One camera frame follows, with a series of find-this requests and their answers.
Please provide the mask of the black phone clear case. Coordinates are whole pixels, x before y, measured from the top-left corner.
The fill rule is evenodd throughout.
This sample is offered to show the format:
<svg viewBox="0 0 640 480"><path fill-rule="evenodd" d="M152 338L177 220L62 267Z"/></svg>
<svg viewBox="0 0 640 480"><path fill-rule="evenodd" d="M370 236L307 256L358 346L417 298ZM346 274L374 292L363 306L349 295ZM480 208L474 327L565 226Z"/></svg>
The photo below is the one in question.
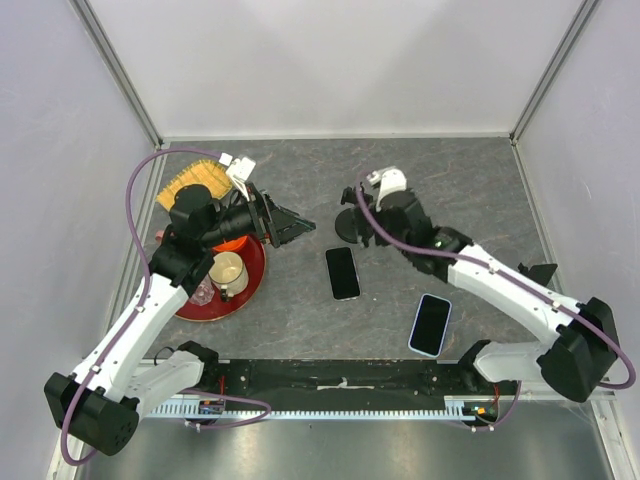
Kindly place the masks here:
<svg viewBox="0 0 640 480"><path fill-rule="evenodd" d="M359 297L361 289L351 248L328 249L325 260L333 298L344 301Z"/></svg>

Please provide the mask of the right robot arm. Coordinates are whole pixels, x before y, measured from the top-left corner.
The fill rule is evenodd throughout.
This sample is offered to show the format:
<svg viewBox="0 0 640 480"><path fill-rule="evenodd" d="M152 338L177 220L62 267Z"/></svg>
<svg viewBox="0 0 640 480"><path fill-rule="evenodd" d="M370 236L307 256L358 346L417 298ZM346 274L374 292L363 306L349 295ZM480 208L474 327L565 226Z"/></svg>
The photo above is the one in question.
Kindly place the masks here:
<svg viewBox="0 0 640 480"><path fill-rule="evenodd" d="M410 189L381 202L347 187L354 235L363 244L393 245L418 271L488 302L534 337L531 342L477 341L460 360L458 381L467 392L483 392L502 381L543 381L558 394L584 402L602 385L619 357L611 307L552 291L531 279L528 268L513 270L469 237L431 223Z"/></svg>

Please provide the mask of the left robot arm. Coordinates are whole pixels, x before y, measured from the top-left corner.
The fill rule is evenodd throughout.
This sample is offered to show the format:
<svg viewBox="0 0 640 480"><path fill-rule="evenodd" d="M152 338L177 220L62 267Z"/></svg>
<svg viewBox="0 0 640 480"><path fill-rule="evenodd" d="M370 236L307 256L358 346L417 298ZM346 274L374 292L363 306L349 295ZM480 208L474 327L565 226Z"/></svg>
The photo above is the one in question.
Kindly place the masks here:
<svg viewBox="0 0 640 480"><path fill-rule="evenodd" d="M70 374L54 373L44 394L61 436L73 436L107 456L131 440L142 418L174 395L208 393L219 382L216 352L193 341L160 365L136 370L168 321L214 265L214 247L249 235L278 248L315 229L314 222L277 205L254 185L230 207L200 184L184 187L170 223L144 269L141 284L106 336Z"/></svg>

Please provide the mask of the black round-base phone stand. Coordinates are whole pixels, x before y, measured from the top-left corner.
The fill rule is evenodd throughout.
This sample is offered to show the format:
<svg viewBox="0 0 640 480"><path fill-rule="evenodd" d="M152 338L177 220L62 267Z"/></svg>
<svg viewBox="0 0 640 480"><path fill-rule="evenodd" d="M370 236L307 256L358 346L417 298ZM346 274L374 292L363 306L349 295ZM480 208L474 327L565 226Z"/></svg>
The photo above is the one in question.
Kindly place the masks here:
<svg viewBox="0 0 640 480"><path fill-rule="evenodd" d="M338 237L350 244L359 244L362 239L361 215L354 207L342 210L334 221Z"/></svg>

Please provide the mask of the black folding phone stand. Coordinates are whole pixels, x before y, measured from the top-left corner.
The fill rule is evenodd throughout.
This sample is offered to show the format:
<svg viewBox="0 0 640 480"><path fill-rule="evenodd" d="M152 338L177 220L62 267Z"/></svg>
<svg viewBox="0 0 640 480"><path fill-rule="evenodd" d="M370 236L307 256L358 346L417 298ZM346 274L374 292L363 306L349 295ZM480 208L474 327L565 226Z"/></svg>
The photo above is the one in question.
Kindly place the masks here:
<svg viewBox="0 0 640 480"><path fill-rule="evenodd" d="M555 263L537 264L530 267L519 263L517 266L517 270L521 275L543 287L550 285L557 268L558 265Z"/></svg>

